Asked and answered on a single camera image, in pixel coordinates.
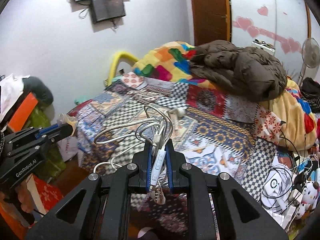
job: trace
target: wooden door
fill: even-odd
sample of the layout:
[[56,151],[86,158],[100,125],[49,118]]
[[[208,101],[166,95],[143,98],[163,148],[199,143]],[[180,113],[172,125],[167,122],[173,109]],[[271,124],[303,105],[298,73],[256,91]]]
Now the wooden door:
[[195,45],[230,41],[229,0],[192,0]]

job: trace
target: stuffed toy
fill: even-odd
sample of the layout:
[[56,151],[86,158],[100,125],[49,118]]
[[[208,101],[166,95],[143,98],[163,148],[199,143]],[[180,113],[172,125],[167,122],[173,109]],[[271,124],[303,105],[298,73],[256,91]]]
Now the stuffed toy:
[[295,219],[300,219],[306,210],[312,205],[318,196],[319,183],[308,181],[302,190],[302,201],[299,205]]

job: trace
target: green bag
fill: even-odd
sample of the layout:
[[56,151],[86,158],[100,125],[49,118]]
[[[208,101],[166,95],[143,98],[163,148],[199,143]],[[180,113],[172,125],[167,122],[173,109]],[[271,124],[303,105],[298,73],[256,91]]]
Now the green bag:
[[[49,127],[50,121],[44,112],[36,106],[31,112],[27,122],[27,127]],[[44,180],[46,183],[49,183],[53,178],[56,178],[61,174],[61,172],[66,168],[58,146],[56,144],[51,145],[49,151],[45,154],[46,161],[39,164],[34,170],[33,173],[39,178]]]

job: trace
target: yellow bed frame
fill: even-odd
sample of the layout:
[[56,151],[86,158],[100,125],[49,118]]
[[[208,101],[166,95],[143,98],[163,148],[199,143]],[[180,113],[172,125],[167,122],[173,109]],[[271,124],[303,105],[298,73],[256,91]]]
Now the yellow bed frame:
[[110,72],[109,72],[109,77],[108,77],[108,82],[107,82],[108,86],[111,85],[112,79],[116,76],[119,60],[122,57],[127,58],[127,59],[133,61],[134,63],[139,61],[139,59],[137,57],[135,57],[134,55],[132,55],[129,52],[121,51],[121,52],[116,53],[113,60],[112,60],[111,67],[110,67]]

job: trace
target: patterned bedsheet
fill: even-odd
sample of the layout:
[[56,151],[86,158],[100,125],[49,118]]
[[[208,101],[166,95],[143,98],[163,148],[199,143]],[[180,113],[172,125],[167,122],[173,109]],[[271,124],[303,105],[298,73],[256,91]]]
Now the patterned bedsheet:
[[[258,105],[216,89],[200,88],[189,83],[172,83],[133,72],[114,82],[103,93],[83,107],[77,115],[79,147],[85,154],[82,165],[92,171],[95,164],[107,161],[139,142],[135,137],[119,143],[97,146],[94,136],[106,127],[145,118],[144,104],[161,110],[183,107],[186,115],[178,120],[172,134],[176,151],[202,171],[232,175],[253,197],[259,198],[264,179],[276,147],[252,136]],[[135,128],[122,128],[105,137],[126,134]],[[143,144],[115,159],[120,165],[131,162]],[[109,165],[98,173],[109,174]],[[165,205],[157,205],[148,195],[132,195],[132,206],[157,219],[172,232],[187,232],[187,200],[185,195],[170,195],[164,183]]]

